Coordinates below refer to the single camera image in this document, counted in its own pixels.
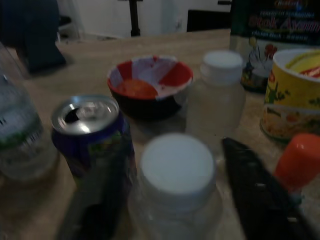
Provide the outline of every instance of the white bottle cap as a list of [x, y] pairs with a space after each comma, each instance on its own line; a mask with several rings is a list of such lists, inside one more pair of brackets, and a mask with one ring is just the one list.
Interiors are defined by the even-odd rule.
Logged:
[[230, 85], [240, 82], [244, 61], [233, 51], [208, 52], [200, 67], [204, 80], [213, 85]]
[[151, 141], [139, 163], [142, 193], [174, 211], [201, 207], [216, 187], [215, 161], [194, 137], [173, 133]]

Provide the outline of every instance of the snack package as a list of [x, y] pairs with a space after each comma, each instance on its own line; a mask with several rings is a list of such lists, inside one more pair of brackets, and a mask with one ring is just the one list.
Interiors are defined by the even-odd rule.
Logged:
[[232, 1], [230, 49], [245, 59], [241, 83], [247, 90], [266, 92], [278, 50], [319, 45], [320, 0]]

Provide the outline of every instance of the white wall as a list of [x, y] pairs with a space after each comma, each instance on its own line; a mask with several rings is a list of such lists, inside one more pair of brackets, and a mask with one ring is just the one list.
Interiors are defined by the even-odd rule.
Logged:
[[[188, 10], [229, 12], [229, 6], [218, 6], [218, 0], [143, 0], [138, 2], [139, 27], [142, 36], [186, 32]], [[58, 0], [60, 11], [70, 15], [80, 33], [130, 37], [131, 20], [128, 1]], [[176, 29], [177, 21], [182, 26]]]

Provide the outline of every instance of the table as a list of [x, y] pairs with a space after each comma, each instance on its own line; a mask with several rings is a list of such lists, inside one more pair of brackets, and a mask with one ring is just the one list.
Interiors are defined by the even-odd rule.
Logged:
[[[106, 75], [112, 66], [137, 56], [173, 55], [189, 65], [195, 79], [204, 53], [227, 49], [229, 30], [197, 33], [179, 33], [157, 37], [139, 37], [92, 43], [60, 44], [58, 47], [68, 62], [64, 68], [49, 70], [29, 77], [24, 82], [43, 124], [50, 128], [54, 108], [72, 95], [111, 95]], [[247, 93], [237, 140], [252, 147], [272, 171], [283, 149], [268, 140], [259, 129], [264, 96]], [[153, 137], [167, 132], [183, 132], [185, 118], [181, 111], [161, 123], [139, 124], [130, 121], [136, 159], [139, 160], [145, 144]], [[243, 239], [237, 216], [232, 207], [230, 191], [224, 176], [218, 176], [218, 188], [226, 206], [223, 223], [217, 233], [218, 240]], [[312, 220], [320, 221], [320, 179], [305, 188], [304, 212]], [[63, 157], [45, 180], [23, 187], [4, 183], [0, 188], [0, 224], [10, 239], [52, 240], [62, 221], [69, 201], [76, 189], [72, 175]], [[131, 238], [132, 227], [126, 210], [115, 239]]]

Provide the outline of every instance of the can lid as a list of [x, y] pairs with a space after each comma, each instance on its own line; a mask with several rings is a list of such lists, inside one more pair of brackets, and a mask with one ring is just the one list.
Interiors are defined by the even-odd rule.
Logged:
[[52, 127], [65, 135], [86, 135], [103, 130], [119, 115], [119, 105], [104, 95], [73, 96], [56, 108]]
[[289, 192], [302, 189], [320, 173], [319, 146], [319, 136], [301, 133], [284, 150], [274, 176]]
[[152, 140], [142, 154], [138, 179], [154, 204], [175, 211], [203, 205], [215, 190], [215, 161], [194, 137], [172, 133]]
[[209, 84], [230, 85], [240, 82], [243, 63], [242, 57], [236, 52], [210, 51], [204, 56], [200, 71]]

